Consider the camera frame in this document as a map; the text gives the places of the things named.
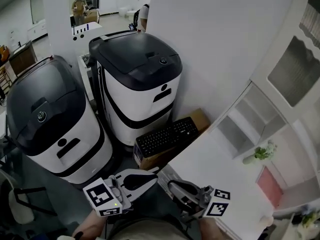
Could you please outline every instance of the backpack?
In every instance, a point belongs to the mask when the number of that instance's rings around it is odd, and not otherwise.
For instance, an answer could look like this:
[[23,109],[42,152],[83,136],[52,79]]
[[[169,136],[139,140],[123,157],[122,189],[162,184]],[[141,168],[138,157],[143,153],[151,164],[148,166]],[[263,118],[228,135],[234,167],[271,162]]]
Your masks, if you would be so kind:
[[138,27],[138,19],[139,19],[139,12],[140,10],[137,10],[135,12],[135,14],[133,15],[133,26],[134,26],[134,30],[137,30]]

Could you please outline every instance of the person in yellow jacket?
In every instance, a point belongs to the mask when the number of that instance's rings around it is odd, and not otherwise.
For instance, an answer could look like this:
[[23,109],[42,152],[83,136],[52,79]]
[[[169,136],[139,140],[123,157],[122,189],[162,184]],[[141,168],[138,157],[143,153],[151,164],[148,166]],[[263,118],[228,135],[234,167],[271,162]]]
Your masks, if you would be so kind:
[[88,8],[86,0],[75,0],[72,3],[72,11],[74,16],[74,21],[76,26],[85,24],[84,12]]

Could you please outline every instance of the black keyboard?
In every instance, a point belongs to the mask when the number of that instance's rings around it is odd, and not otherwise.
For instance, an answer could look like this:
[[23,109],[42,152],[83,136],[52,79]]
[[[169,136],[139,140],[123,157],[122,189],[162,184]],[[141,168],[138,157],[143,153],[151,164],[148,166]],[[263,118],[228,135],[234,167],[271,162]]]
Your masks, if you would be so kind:
[[136,138],[136,144],[146,158],[177,147],[198,134],[194,121],[186,117]]

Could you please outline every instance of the dark floor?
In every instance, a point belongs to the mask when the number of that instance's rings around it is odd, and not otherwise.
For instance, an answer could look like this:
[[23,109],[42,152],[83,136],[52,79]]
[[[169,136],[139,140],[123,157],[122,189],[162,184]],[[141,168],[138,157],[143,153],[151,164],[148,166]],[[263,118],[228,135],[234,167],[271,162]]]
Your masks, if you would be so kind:
[[[35,212],[35,221],[26,225],[11,226],[10,231],[19,234],[25,240],[28,239],[26,235],[28,230],[34,231],[37,235],[65,228],[66,231],[58,233],[58,235],[70,235],[92,210],[83,192],[67,181],[52,175],[27,156],[22,155],[17,148],[11,152],[10,159],[9,163],[13,165],[13,173],[11,172],[11,174],[18,180],[21,188],[46,187],[47,189],[47,195],[45,193],[30,195],[32,204],[49,210],[53,209],[57,213],[57,217],[55,217]],[[116,171],[120,172],[127,168],[137,168],[131,157],[124,157]],[[158,184],[136,200],[133,205],[135,211],[145,216],[161,217],[172,214],[178,218],[180,213],[176,204]],[[107,232],[110,232],[112,226],[112,224],[108,224]],[[200,239],[196,222],[188,230],[188,234],[193,239]]]

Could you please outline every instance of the pink board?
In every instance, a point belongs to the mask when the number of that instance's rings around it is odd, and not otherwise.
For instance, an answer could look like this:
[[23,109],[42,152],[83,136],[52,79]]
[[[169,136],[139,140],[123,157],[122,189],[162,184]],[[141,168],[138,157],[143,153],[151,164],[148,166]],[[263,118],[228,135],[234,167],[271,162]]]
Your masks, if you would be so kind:
[[284,193],[267,167],[264,167],[257,184],[270,200],[273,207],[277,208]]

